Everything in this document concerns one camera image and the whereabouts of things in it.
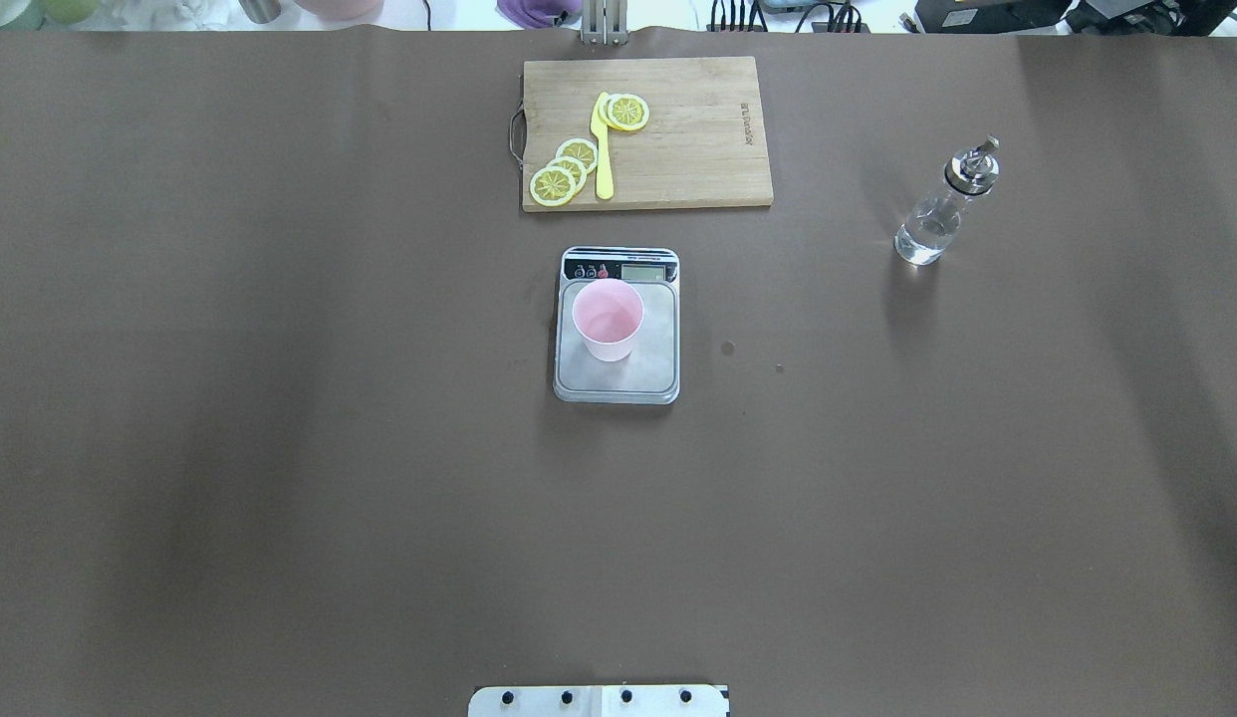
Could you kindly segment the yellow plastic knife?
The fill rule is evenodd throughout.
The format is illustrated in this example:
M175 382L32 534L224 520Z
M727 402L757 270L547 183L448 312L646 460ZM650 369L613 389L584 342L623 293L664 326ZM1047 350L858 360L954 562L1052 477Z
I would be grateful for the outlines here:
M610 95L606 91L601 91L597 95L595 104L593 105L593 114L590 117L590 132L596 141L596 169L595 180L593 185L595 187L596 199L601 202L607 202L614 199L615 184L614 184L614 164L611 164L610 147L609 147L609 131L610 124L605 120L605 108L607 105Z

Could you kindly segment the aluminium frame post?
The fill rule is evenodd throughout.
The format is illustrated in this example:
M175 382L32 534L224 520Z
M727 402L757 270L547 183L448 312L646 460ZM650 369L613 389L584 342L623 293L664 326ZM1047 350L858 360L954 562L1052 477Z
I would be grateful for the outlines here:
M581 1L581 45L627 45L627 6L626 0Z

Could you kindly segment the pink plastic cup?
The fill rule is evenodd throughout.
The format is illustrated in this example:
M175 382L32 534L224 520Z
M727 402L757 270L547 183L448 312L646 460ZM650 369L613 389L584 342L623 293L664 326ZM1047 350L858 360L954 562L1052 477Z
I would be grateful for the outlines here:
M644 300L623 279L595 279L583 286L570 316L593 358L616 362L627 358L644 321Z

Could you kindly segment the wooden cutting board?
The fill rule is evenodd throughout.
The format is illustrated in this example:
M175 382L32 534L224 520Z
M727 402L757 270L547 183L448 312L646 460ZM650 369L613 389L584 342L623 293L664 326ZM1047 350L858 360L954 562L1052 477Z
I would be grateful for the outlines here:
M611 129L614 197L593 185L564 205L581 210L769 206L776 192L766 143L758 63L751 56L675 59L527 61L523 183L569 137L590 137L600 94L632 94L649 108L643 129Z

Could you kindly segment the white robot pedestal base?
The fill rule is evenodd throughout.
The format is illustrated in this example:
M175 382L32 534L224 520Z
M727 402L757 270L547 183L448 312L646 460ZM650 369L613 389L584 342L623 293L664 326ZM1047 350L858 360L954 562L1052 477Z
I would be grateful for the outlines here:
M595 684L485 686L468 716L729 716L727 686Z

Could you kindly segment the clear glass sauce bottle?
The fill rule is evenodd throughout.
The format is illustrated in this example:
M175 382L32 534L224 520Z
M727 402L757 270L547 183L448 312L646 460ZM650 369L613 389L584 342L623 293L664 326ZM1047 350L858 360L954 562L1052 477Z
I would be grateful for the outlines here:
M990 134L974 148L959 150L943 163L931 192L909 210L893 236L893 248L910 265L931 265L954 242L975 200L990 194L999 176L1001 141Z

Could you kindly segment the lemon slice toy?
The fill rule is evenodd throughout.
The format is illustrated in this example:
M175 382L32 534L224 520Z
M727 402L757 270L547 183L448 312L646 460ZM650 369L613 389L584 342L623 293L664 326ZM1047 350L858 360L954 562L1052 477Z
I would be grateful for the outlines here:
M555 157L554 159L550 159L550 162L547 163L547 167L564 169L568 173L568 176L570 176L573 185L571 192L581 190L581 187L584 185L584 183L586 183L588 177L590 177L590 171L588 169L588 164L583 163L583 161L578 159L576 157L569 157L568 155L563 155L563 157Z
M546 166L531 176L527 189L537 205L563 206L575 197L578 182L565 167Z
M576 159L591 173L599 164L599 147L588 137L569 137L558 146L555 157Z
M602 119L610 129L638 131L649 121L649 106L633 94L609 95L602 109Z

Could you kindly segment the purple cloth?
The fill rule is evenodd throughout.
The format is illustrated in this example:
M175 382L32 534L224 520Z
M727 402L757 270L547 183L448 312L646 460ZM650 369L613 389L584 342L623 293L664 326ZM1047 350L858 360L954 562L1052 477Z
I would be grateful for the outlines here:
M550 28L569 23L581 14L579 0L497 0L499 14L520 28Z

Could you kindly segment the green cup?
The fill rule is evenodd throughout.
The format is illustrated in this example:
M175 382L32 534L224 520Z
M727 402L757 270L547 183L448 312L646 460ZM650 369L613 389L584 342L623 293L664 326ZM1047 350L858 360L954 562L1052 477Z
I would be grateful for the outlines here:
M96 14L99 1L46 0L42 5L45 5L46 19L49 19L49 22L73 26L73 23L80 23L83 20L92 19L92 15Z

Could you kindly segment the silver kitchen scale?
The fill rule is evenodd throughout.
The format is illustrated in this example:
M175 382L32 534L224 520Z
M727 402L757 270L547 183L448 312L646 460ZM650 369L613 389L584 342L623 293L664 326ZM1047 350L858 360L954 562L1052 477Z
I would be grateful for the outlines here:
M564 402L669 405L679 396L679 269L670 248L573 246L562 255L552 384ZM584 349L571 319L578 292L623 279L644 300L644 321L627 358L602 362Z

